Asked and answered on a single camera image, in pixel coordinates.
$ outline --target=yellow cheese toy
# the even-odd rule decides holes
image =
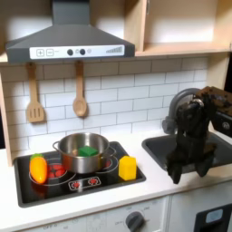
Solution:
[[[137,165],[136,159],[124,156],[120,159],[119,176],[124,180],[136,179]]]

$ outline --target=wooden shelf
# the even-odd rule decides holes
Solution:
[[[143,52],[136,56],[172,55],[191,53],[223,53],[229,52],[229,46],[218,43],[145,43]]]
[[[7,62],[8,62],[8,59],[7,59],[6,53],[0,54],[0,63],[7,63]]]

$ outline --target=pot handle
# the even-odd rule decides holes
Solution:
[[[57,151],[59,151],[59,149],[57,149],[54,145],[57,144],[59,141],[56,141],[54,144],[53,144],[53,148]]]
[[[112,148],[112,147],[109,147],[109,148],[107,149],[107,153],[108,153],[108,154],[103,154],[102,157],[101,157],[101,159],[105,159],[105,158],[109,158],[109,157],[115,156],[116,153],[117,153],[117,151],[116,151],[116,149],[114,149],[114,148]]]

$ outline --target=silver range hood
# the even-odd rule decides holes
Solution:
[[[135,46],[90,25],[90,0],[53,0],[53,25],[6,45],[8,62],[132,57]]]

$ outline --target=white subway tile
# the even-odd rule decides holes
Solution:
[[[99,90],[100,88],[101,88],[101,77],[100,76],[84,78],[84,90],[92,91],[92,90]]]
[[[147,73],[135,75],[135,86],[163,84],[165,82],[165,73]]]
[[[101,59],[102,62],[131,62],[131,61],[135,61],[136,57],[128,57],[128,58],[103,58]]]
[[[151,61],[120,62],[120,74],[150,73]]]
[[[32,136],[29,138],[29,148],[37,152],[53,150],[53,144],[64,137],[65,132]]]
[[[198,89],[204,89],[207,87],[207,82],[194,82],[194,87]]]
[[[55,61],[43,61],[43,60],[41,60],[40,62],[36,62],[36,63],[42,64],[42,65],[63,64],[63,60],[55,60]]]
[[[45,108],[44,110],[45,110],[45,114],[46,114],[46,119],[48,121],[65,119],[65,108],[64,108],[64,106]]]
[[[175,97],[175,95],[172,96],[165,96],[163,98],[163,107],[169,107],[171,100]]]
[[[193,58],[193,57],[208,57],[208,54],[195,53],[195,54],[172,54],[172,55],[168,55],[168,58]]]
[[[90,59],[90,60],[84,60],[83,62],[84,63],[97,63],[100,61],[101,61],[101,59]]]
[[[52,64],[44,66],[44,79],[74,78],[75,65],[73,64]]]
[[[24,86],[22,82],[4,82],[4,96],[23,96],[24,95]]]
[[[160,120],[169,115],[169,107],[149,110],[149,120]]]
[[[76,133],[93,133],[93,134],[100,134],[100,127],[95,128],[89,128],[89,129],[83,129],[83,130],[70,130],[67,131],[66,134],[76,134]]]
[[[181,59],[153,60],[152,73],[176,72],[181,70]]]
[[[116,124],[116,114],[90,116],[84,119],[84,128],[109,126]]]
[[[97,63],[100,62],[101,59],[90,59],[90,60],[83,60],[84,63]],[[75,64],[75,60],[63,60],[63,63],[72,63]]]
[[[147,110],[153,108],[160,108],[163,105],[163,97],[158,98],[145,98],[134,100],[133,110]]]
[[[115,101],[117,100],[117,90],[86,91],[85,99],[88,103]]]
[[[150,97],[165,96],[178,93],[179,85],[174,84],[162,84],[150,86]]]
[[[64,93],[53,93],[46,94],[46,106],[63,106],[63,105],[72,105],[74,99],[76,98],[75,92],[64,92]]]
[[[80,118],[47,122],[48,133],[78,130],[82,128],[83,128],[83,119]]]
[[[10,111],[6,113],[7,124],[23,124],[26,123],[26,112],[25,111]]]
[[[133,100],[128,101],[110,101],[101,104],[101,113],[132,111]]]
[[[180,83],[179,92],[186,90],[188,88],[198,88],[203,89],[207,86],[207,82],[189,82],[189,83]]]
[[[42,65],[36,66],[35,75],[37,80],[42,80],[44,78]],[[1,77],[3,82],[20,82],[28,80],[28,74],[24,66],[1,67]]]
[[[99,90],[101,88],[101,77],[84,77],[84,90]],[[76,79],[65,79],[65,91],[76,92]]]
[[[46,134],[47,126],[44,122],[38,123],[27,123],[20,125],[8,126],[9,137],[13,138],[21,138],[32,135]]]
[[[84,76],[117,75],[118,72],[118,63],[86,63],[84,65]]]
[[[132,133],[143,131],[155,131],[159,130],[160,126],[160,120],[135,122],[132,124]]]
[[[182,70],[196,70],[196,69],[207,69],[208,58],[185,58],[183,59]]]
[[[101,104],[100,103],[92,103],[92,104],[88,104],[88,113],[87,115],[98,115],[101,113]],[[73,110],[73,106],[69,105],[69,106],[65,106],[65,110],[66,110],[66,119],[71,119],[71,118],[76,118],[76,114]]]
[[[112,134],[131,134],[131,124],[101,127],[101,135],[107,136]]]
[[[145,61],[145,60],[161,60],[161,59],[167,59],[167,55],[155,55],[155,56],[137,56],[136,60],[138,61]]]
[[[149,86],[119,89],[119,100],[147,98]]]
[[[194,83],[193,82],[187,82],[187,83],[180,83],[179,84],[179,92],[189,89],[189,88],[194,88]]]
[[[194,82],[204,82],[207,80],[208,70],[196,70],[194,75]]]
[[[10,140],[11,151],[28,150],[28,138],[12,139]]]
[[[193,82],[194,71],[168,72],[166,83]]]
[[[64,92],[64,84],[62,79],[37,81],[38,93],[56,93]],[[29,82],[24,82],[24,95],[29,95]]]
[[[20,111],[25,110],[30,102],[29,96],[18,96],[5,98],[6,111]],[[39,102],[45,107],[44,95],[39,95]]]
[[[101,78],[101,88],[120,88],[134,86],[134,75],[104,76]]]
[[[118,113],[117,123],[123,124],[135,121],[147,120],[147,111],[132,111],[132,112],[120,112]]]

